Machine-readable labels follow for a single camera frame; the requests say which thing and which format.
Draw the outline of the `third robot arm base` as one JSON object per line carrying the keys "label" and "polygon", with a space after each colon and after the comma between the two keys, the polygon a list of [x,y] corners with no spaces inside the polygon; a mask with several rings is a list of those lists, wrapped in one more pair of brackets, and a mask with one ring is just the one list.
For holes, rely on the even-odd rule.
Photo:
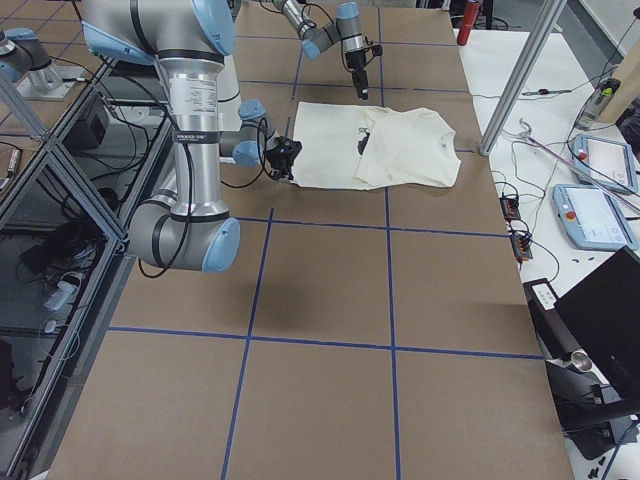
{"label": "third robot arm base", "polygon": [[63,72],[29,28],[1,31],[1,74],[17,85],[27,100],[61,101],[71,90],[76,75],[66,82]]}

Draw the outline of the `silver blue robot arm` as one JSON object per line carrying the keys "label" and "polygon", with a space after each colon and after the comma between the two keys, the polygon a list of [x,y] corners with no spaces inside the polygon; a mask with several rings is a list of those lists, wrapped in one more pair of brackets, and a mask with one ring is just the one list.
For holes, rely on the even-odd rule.
{"label": "silver blue robot arm", "polygon": [[[351,74],[352,82],[361,100],[369,99],[369,80],[367,66],[383,54],[380,43],[370,40],[362,29],[360,6],[355,1],[341,3],[336,14],[331,17],[320,5],[301,4],[299,1],[272,1],[270,12],[283,15],[296,31],[301,40],[302,51],[310,59],[338,44],[341,48],[343,68]],[[316,23],[308,13],[312,7],[320,9],[328,18],[324,25]]]}
{"label": "silver blue robot arm", "polygon": [[82,26],[92,52],[154,66],[168,100],[174,169],[136,208],[131,249],[163,271],[227,270],[238,251],[240,223],[222,199],[221,158],[269,165],[272,179],[292,179],[302,150],[300,142],[277,133],[258,100],[239,105],[238,130],[220,129],[218,76],[235,48],[228,4],[89,1]]}

